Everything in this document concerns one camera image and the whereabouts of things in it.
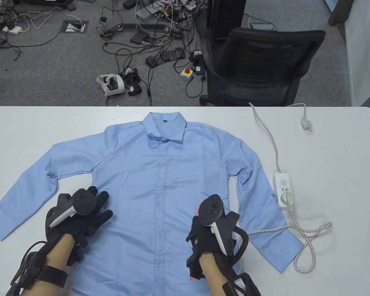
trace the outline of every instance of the black vr controller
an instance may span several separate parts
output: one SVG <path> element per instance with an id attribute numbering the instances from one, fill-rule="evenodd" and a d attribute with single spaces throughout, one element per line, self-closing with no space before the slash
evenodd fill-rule
<path id="1" fill-rule="evenodd" d="M 225 214 L 223 201 L 216 194 L 205 199 L 199 207 L 200 222 L 204 226 L 211 227 L 211 232 L 215 234 L 219 247 L 226 256 L 234 252 L 233 232 L 243 239 L 243 244 L 235 255 L 235 262 L 240 260 L 249 241 L 247 233 L 236 226 L 239 218 L 240 215 L 233 211 Z"/>
<path id="2" fill-rule="evenodd" d="M 58 203 L 55 212 L 48 220 L 49 227 L 55 227 L 68 217 L 75 214 L 88 215 L 96 206 L 95 195 L 97 189 L 93 187 L 96 192 L 90 192 L 85 189 L 77 190 L 72 196 L 68 193 L 61 193 L 58 196 Z"/>

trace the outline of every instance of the chair caster wheel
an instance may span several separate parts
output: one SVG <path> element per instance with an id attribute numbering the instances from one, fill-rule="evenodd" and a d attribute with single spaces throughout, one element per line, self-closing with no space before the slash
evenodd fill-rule
<path id="1" fill-rule="evenodd" d="M 208 101 L 207 101 L 207 99 L 200 97 L 199 98 L 199 103 L 200 103 L 201 106 L 206 106 Z"/>

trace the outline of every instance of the black glove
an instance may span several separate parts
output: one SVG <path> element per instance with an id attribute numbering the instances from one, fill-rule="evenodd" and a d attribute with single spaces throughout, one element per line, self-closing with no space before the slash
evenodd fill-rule
<path id="1" fill-rule="evenodd" d="M 97 189 L 94 186 L 88 188 L 88 191 L 96 196 Z M 49 217 L 55 212 L 56 207 L 53 207 L 49 210 L 47 214 L 47 219 L 45 223 L 45 233 L 47 236 L 47 240 L 49 241 L 51 238 L 56 236 L 63 236 L 64 234 L 71 234 L 76 241 L 76 244 L 79 244 L 82 248 L 85 248 L 88 245 L 88 241 L 86 240 L 87 237 L 91 237 L 95 234 L 96 230 L 106 223 L 113 215 L 111 210 L 107 210 L 103 213 L 99 213 L 102 206 L 107 202 L 109 199 L 109 194 L 107 191 L 102 191 L 96 197 L 96 206 L 94 210 L 85 216 L 75 214 L 72 217 L 68 217 L 64 221 L 62 221 L 59 225 L 50 228 L 47 226 L 47 221 Z"/>
<path id="2" fill-rule="evenodd" d="M 193 254 L 187 260 L 187 267 L 190 270 L 192 278 L 205 278 L 203 270 L 199 264 L 199 259 L 204 253 L 212 253 L 220 272 L 227 278 L 231 279 L 236 276 L 233 270 L 234 254 L 226 256 L 222 253 L 215 234 L 211 232 L 211 227 L 204 226 L 199 219 L 199 216 L 194 216 L 192 220 L 192 228 L 186 241 L 192 242 Z"/>
<path id="3" fill-rule="evenodd" d="M 199 219 L 199 216 L 194 216 L 192 220 L 191 232 L 186 238 L 186 241 L 192 242 L 193 252 L 198 253 L 199 260 L 203 253 L 221 252 L 215 234 L 211 232 L 211 227 L 204 226 Z"/>

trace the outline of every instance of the shirt placket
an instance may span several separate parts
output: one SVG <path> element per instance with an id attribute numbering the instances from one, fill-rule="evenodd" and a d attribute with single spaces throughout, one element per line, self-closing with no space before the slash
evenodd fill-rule
<path id="1" fill-rule="evenodd" d="M 156 266 L 156 290 L 155 295 L 163 295 L 164 293 L 164 184 L 166 182 L 167 169 L 167 141 L 158 142 L 159 153 L 159 169 L 157 190 L 155 197 L 155 221 L 156 221 L 156 252 L 155 252 L 155 266 Z"/>

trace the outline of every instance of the shirt cuff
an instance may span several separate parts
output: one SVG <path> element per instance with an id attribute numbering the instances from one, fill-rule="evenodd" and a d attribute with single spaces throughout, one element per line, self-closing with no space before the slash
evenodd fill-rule
<path id="1" fill-rule="evenodd" d="M 280 273 L 295 259 L 297 253 L 303 247 L 303 243 L 288 229 L 275 233 L 274 237 L 265 242 L 261 254 Z"/>
<path id="2" fill-rule="evenodd" d="M 18 225 L 0 209 L 0 240 L 4 240 Z"/>

